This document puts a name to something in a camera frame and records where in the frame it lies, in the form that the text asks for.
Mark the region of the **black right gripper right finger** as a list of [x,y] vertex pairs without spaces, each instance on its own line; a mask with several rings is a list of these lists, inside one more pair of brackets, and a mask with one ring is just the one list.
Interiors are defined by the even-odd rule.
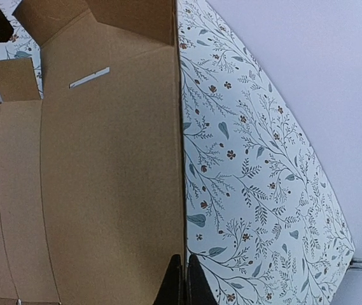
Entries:
[[216,300],[207,282],[204,270],[195,254],[189,257],[186,272],[186,304],[216,305]]

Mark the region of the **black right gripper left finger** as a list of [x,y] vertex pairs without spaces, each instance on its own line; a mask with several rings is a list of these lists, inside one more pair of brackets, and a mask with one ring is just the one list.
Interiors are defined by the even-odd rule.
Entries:
[[181,256],[171,257],[157,294],[157,305],[183,304],[183,268]]

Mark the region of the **brown cardboard box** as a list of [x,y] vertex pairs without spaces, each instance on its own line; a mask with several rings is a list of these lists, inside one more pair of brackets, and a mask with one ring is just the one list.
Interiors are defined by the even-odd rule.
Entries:
[[0,1],[0,304],[153,304],[184,246],[175,1]]

